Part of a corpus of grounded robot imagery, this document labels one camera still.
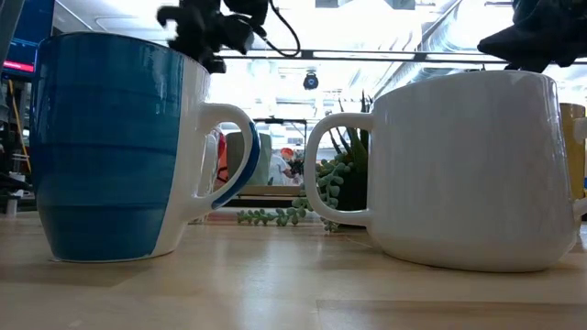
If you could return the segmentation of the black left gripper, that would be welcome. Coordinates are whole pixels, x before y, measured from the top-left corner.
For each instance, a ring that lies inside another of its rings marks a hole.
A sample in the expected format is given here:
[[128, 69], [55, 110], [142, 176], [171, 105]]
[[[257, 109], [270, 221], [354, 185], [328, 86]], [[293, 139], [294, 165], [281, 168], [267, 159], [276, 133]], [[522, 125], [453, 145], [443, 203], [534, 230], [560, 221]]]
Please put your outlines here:
[[[165, 27], [176, 23], [176, 36], [168, 38], [169, 45], [189, 45], [196, 22], [202, 23], [206, 43], [219, 51], [227, 46], [239, 53], [247, 53], [254, 41], [254, 33], [265, 22], [269, 0], [180, 0], [179, 5], [163, 5], [156, 15]], [[225, 61], [210, 49], [199, 55], [199, 63], [210, 73], [225, 73]]]

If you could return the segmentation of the artificial succulent plant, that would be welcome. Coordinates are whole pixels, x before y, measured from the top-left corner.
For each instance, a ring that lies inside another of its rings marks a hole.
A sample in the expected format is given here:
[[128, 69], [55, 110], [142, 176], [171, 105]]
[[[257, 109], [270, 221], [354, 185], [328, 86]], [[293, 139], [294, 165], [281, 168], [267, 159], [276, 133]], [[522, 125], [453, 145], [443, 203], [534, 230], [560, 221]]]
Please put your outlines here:
[[[363, 210], [366, 208], [370, 134], [353, 127], [347, 127], [344, 132], [335, 127], [328, 134], [336, 154], [333, 159], [322, 159], [316, 164], [319, 197], [331, 209]], [[277, 208], [273, 212], [265, 209], [241, 210], [237, 212], [237, 221], [255, 226], [265, 226], [270, 222], [277, 226], [296, 226], [312, 211], [305, 187], [301, 186], [289, 207]]]

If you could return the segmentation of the white mug olive green interior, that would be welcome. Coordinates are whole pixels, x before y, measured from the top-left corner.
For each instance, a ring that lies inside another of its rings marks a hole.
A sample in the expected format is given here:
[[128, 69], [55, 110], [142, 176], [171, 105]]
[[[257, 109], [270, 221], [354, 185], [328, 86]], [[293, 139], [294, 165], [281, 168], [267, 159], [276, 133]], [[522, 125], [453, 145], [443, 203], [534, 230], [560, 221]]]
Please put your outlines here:
[[[369, 132], [366, 206], [339, 211], [316, 187], [333, 127]], [[456, 270], [547, 269], [575, 245], [587, 198], [574, 199], [556, 82], [531, 71], [469, 71], [378, 97], [369, 113], [314, 127], [305, 192], [328, 220], [365, 226], [401, 260]]]

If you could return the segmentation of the yellow mug white handle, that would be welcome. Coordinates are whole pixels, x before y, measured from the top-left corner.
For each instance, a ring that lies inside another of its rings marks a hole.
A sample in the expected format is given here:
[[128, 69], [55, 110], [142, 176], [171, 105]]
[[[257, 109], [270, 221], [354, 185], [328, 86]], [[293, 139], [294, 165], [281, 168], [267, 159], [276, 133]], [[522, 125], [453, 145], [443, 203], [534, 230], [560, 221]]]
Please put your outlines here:
[[576, 202], [585, 197], [587, 109], [580, 104], [570, 103], [560, 103], [559, 108], [570, 176], [570, 194]]

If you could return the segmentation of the black metal wooden mug rack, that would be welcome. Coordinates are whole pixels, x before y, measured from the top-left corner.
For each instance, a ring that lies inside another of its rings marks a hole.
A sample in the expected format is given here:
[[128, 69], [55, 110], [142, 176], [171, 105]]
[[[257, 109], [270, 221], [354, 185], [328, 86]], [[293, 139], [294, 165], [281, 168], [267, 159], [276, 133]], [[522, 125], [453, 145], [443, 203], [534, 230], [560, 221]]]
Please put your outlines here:
[[[300, 162], [304, 157], [308, 135], [308, 122], [305, 119], [282, 119], [273, 116], [253, 120], [258, 133], [271, 136], [271, 152], [278, 149], [291, 166], [292, 172], [303, 180]], [[273, 186], [248, 185], [248, 181], [238, 194], [228, 202], [229, 207], [273, 208], [287, 207], [300, 192], [298, 185]]]

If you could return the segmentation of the blue mug with white stripe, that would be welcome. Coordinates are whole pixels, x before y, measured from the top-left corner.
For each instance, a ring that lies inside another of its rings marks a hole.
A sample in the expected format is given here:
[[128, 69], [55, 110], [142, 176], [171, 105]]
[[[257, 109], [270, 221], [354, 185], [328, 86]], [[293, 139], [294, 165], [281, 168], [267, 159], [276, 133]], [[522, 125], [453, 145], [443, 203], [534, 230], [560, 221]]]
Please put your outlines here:
[[[186, 225], [252, 176], [260, 136], [232, 104], [207, 101], [209, 72], [174, 49], [124, 35], [43, 40], [30, 114], [39, 217], [56, 259], [116, 262], [173, 252]], [[240, 132], [236, 173], [199, 196], [206, 136]]]

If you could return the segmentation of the black aluminium table frame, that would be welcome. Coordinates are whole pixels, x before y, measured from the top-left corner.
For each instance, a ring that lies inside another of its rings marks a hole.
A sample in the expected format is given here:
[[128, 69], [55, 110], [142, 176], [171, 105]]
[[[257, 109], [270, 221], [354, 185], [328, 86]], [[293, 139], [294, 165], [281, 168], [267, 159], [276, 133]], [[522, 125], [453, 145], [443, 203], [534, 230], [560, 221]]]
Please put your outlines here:
[[423, 52], [423, 51], [367, 51], [303, 49], [293, 57], [284, 57], [276, 50], [254, 49], [246, 55], [223, 49], [220, 56], [229, 60], [300, 60], [300, 61], [393, 61], [421, 63], [505, 64], [504, 60], [474, 52]]

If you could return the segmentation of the sage green mug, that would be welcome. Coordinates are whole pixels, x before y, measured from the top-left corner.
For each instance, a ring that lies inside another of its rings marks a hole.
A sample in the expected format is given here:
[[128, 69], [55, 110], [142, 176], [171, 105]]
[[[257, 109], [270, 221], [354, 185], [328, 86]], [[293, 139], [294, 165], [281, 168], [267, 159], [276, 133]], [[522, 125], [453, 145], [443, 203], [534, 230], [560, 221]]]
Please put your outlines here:
[[[232, 177], [243, 158], [244, 139], [240, 132], [227, 134], [227, 169]], [[260, 157], [257, 167], [248, 181], [248, 185], [266, 185], [269, 181], [271, 162], [271, 136], [260, 133]]]

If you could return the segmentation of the black computer monitor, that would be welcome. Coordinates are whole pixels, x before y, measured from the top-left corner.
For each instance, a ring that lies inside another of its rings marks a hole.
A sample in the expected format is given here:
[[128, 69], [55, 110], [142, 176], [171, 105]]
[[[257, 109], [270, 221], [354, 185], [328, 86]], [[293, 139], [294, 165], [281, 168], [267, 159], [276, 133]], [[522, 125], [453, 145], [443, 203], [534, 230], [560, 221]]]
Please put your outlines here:
[[25, 79], [35, 74], [39, 43], [51, 35], [54, 4], [55, 0], [24, 0], [3, 74]]

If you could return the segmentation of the person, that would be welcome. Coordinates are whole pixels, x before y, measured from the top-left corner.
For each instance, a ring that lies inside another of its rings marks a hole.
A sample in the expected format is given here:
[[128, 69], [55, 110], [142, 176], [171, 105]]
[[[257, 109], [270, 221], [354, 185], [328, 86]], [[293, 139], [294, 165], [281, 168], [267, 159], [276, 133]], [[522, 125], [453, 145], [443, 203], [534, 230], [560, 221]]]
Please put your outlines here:
[[271, 153], [269, 182], [273, 186], [293, 186], [300, 183], [298, 177], [292, 172], [291, 166], [282, 157], [278, 149]]

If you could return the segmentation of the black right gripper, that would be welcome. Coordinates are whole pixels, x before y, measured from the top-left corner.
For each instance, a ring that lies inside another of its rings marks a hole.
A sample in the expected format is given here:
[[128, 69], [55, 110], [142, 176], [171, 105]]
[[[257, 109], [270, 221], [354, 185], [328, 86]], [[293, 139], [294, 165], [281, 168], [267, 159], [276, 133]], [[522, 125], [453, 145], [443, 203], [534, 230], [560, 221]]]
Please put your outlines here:
[[[538, 28], [587, 17], [587, 0], [514, 0], [513, 9], [516, 27]], [[587, 57], [587, 31], [509, 27], [483, 38], [477, 50], [505, 61], [506, 70], [541, 73], [551, 63], [566, 68]]]

